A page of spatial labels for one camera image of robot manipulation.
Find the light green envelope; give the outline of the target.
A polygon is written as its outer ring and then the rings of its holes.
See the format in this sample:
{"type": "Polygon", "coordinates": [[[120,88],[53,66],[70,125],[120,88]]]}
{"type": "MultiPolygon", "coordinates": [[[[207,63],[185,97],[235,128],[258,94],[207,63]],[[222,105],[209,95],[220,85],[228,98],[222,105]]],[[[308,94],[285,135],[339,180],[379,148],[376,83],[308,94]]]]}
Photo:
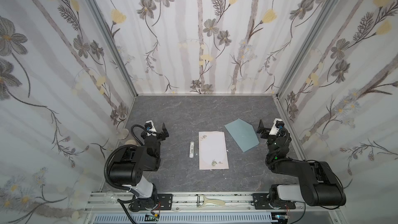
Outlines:
{"type": "Polygon", "coordinates": [[[258,137],[251,124],[241,119],[237,119],[226,124],[225,128],[242,152],[246,152],[259,145],[258,137]]]}

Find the white floral letter paper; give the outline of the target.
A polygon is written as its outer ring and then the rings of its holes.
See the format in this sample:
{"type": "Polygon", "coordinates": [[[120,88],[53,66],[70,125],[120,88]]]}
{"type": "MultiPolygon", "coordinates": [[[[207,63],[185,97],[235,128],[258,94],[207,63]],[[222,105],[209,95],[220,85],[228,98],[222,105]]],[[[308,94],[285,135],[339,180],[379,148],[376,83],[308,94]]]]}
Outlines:
{"type": "Polygon", "coordinates": [[[229,169],[224,132],[199,132],[199,169],[229,169]]]}

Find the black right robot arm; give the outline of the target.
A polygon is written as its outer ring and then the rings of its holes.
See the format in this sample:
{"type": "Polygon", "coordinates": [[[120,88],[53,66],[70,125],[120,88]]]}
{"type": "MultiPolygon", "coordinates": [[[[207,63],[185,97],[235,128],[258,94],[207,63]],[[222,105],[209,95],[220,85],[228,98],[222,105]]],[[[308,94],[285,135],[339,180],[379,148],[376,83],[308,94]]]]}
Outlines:
{"type": "Polygon", "coordinates": [[[297,185],[271,185],[266,196],[270,208],[287,208],[289,203],[299,202],[334,210],[346,204],[345,188],[327,162],[287,156],[292,138],[281,119],[275,119],[271,128],[260,120],[256,133],[267,143],[267,168],[275,174],[298,179],[297,185]]]}

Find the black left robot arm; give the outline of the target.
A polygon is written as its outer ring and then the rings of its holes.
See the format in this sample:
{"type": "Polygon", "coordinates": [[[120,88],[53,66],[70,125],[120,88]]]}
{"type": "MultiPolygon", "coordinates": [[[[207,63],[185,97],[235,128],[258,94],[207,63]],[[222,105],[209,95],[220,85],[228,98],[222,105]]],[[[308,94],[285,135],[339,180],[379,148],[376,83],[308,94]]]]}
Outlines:
{"type": "Polygon", "coordinates": [[[117,200],[124,210],[159,209],[161,202],[156,186],[143,173],[158,171],[161,142],[169,137],[169,132],[165,124],[161,131],[157,131],[153,122],[147,121],[145,125],[132,125],[130,133],[137,144],[119,146],[109,155],[104,165],[105,181],[111,187],[133,195],[130,200],[117,200]]]}

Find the white glue stick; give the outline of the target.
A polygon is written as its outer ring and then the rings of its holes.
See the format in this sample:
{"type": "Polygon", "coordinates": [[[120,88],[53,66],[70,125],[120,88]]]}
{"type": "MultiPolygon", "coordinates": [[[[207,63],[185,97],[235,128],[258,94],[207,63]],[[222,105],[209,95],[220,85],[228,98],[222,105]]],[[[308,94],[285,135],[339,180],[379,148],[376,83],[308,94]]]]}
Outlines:
{"type": "Polygon", "coordinates": [[[194,147],[195,147],[195,143],[194,142],[190,142],[189,158],[193,158],[194,157],[194,147]]]}

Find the cream plastic peeler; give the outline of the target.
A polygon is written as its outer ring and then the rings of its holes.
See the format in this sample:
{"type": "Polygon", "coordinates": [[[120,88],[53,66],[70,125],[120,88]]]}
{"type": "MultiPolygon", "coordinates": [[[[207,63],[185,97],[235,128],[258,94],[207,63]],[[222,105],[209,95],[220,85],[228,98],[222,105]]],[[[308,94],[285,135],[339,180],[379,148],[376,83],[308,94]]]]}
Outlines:
{"type": "Polygon", "coordinates": [[[201,208],[207,205],[225,206],[226,202],[219,199],[210,199],[205,195],[197,195],[197,208],[201,208]]]}

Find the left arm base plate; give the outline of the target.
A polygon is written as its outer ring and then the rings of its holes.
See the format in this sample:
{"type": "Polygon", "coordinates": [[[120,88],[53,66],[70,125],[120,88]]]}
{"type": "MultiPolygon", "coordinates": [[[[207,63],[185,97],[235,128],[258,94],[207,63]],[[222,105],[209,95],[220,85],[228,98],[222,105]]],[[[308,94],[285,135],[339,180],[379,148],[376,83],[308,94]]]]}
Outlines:
{"type": "Polygon", "coordinates": [[[129,210],[139,212],[145,210],[170,211],[172,209],[172,194],[157,194],[147,199],[137,199],[129,204],[129,210]]]}

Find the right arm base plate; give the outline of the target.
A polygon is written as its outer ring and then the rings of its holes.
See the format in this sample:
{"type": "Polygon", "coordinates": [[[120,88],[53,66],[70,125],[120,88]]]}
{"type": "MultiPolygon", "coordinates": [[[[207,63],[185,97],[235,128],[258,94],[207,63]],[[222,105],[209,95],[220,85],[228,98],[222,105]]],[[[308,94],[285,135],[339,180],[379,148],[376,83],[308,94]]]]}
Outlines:
{"type": "Polygon", "coordinates": [[[278,195],[270,196],[265,193],[252,194],[251,205],[256,210],[290,210],[296,209],[295,203],[292,201],[281,200],[278,195]]]}

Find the aluminium mounting rail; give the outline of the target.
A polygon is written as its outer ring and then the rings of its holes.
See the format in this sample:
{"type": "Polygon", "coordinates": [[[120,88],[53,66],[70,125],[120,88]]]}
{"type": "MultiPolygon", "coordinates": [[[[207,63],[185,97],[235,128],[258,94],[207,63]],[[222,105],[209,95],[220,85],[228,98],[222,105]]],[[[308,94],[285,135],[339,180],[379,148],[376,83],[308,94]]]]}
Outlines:
{"type": "MultiPolygon", "coordinates": [[[[172,198],[168,200],[163,193],[159,196],[160,206],[143,207],[139,213],[160,212],[163,213],[256,213],[256,212],[281,212],[288,214],[301,214],[311,212],[337,212],[340,208],[330,210],[319,206],[308,206],[296,202],[294,208],[272,208],[265,202],[266,192],[260,192],[262,204],[253,197],[252,192],[172,192],[172,198]]],[[[93,192],[84,213],[123,213],[123,208],[118,199],[131,200],[133,195],[127,192],[93,192]]]]}

